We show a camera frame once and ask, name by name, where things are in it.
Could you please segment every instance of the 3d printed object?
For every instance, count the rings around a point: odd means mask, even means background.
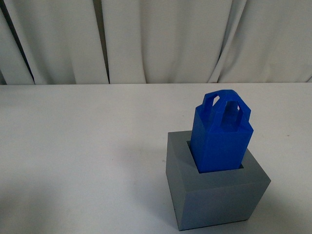
[[[271,180],[247,150],[250,112],[234,91],[217,91],[196,108],[193,131],[168,133],[166,174],[179,230],[251,216]]]

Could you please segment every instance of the white curtain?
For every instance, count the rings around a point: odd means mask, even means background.
[[[7,84],[312,80],[311,0],[2,1]]]

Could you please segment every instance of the gray block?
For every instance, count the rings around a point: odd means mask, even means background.
[[[199,173],[192,131],[168,133],[166,175],[180,231],[248,219],[270,178],[247,149],[236,170]]]

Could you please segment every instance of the blue prism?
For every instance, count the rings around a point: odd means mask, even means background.
[[[195,109],[190,150],[199,173],[238,169],[253,134],[251,110],[234,90],[205,95]]]

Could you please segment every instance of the blue plastic object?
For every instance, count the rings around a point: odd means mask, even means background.
[[[249,123],[250,113],[234,90],[205,95],[195,109],[190,142],[200,173],[240,168],[254,131]]]

